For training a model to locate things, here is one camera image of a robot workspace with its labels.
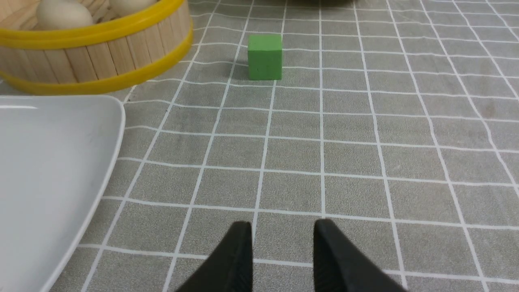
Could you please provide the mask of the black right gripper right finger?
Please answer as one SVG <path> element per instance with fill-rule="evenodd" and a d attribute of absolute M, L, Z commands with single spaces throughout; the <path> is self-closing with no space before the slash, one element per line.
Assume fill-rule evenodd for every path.
<path fill-rule="evenodd" d="M 313 280 L 316 292 L 404 292 L 330 219 L 313 230 Z"/>

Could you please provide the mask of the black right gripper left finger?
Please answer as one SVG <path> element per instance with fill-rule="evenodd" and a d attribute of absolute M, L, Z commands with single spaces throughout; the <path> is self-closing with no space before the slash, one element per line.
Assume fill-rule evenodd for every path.
<path fill-rule="evenodd" d="M 253 241 L 251 223 L 236 221 L 209 257 L 177 292 L 251 292 Z"/>

